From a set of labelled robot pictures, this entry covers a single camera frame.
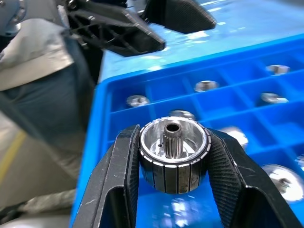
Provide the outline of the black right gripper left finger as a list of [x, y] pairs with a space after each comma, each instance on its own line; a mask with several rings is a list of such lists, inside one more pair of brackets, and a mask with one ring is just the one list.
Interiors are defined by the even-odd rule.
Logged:
[[139, 135], [139, 125], [130, 126], [117, 135], [90, 176], [73, 227], [136, 226]]

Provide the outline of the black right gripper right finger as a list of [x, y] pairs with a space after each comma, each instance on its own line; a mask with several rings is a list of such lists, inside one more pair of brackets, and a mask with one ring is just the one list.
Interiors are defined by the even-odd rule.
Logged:
[[232, 136], [208, 130], [209, 182], [225, 228], [301, 228], [267, 173]]

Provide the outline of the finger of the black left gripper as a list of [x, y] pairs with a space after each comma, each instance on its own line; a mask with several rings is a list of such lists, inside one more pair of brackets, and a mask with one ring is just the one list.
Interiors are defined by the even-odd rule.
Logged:
[[71, 32], [98, 49], [107, 49], [123, 57], [161, 51], [165, 41], [153, 32], [140, 17], [132, 12], [70, 11]]
[[214, 17], [193, 0], [149, 0], [142, 19], [184, 34], [211, 30], [217, 24]]

